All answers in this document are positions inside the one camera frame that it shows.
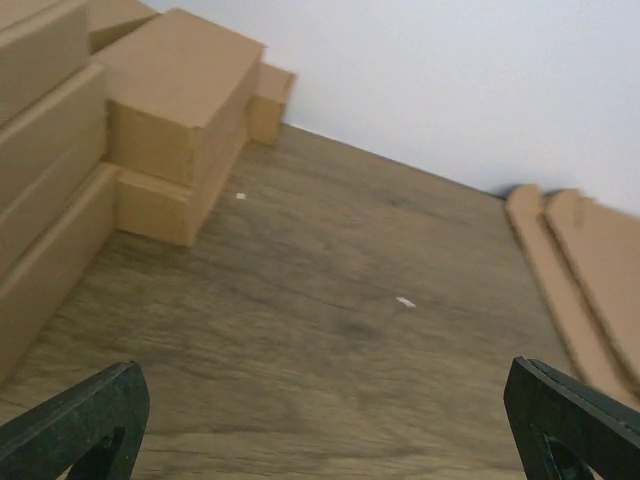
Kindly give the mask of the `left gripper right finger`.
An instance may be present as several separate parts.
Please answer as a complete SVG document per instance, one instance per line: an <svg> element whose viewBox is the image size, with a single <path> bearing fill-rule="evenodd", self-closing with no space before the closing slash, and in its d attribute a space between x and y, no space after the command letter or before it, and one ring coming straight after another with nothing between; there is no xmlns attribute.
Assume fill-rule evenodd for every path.
<svg viewBox="0 0 640 480"><path fill-rule="evenodd" d="M504 406L528 479L637 479L639 412L536 359L513 359Z"/></svg>

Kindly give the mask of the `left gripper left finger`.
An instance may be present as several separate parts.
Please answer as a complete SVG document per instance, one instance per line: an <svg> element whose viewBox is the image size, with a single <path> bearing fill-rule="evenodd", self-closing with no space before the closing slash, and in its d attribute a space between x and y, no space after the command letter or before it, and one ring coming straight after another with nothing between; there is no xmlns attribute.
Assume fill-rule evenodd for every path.
<svg viewBox="0 0 640 480"><path fill-rule="evenodd" d="M3 479L129 479L150 412L136 362L115 363L1 426Z"/></svg>

